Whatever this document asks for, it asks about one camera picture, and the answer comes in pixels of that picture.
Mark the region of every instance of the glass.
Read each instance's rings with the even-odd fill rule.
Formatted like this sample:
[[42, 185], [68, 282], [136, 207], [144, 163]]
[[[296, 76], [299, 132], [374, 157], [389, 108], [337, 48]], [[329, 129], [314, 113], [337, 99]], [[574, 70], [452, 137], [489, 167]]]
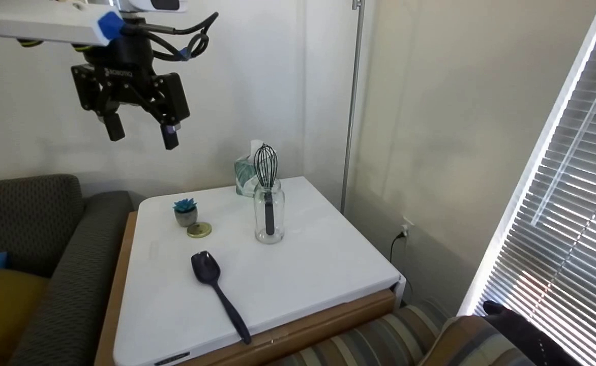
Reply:
[[285, 194], [282, 182], [262, 186], [256, 185], [255, 192], [255, 235], [258, 241], [282, 241], [285, 228], [283, 228], [283, 205]]

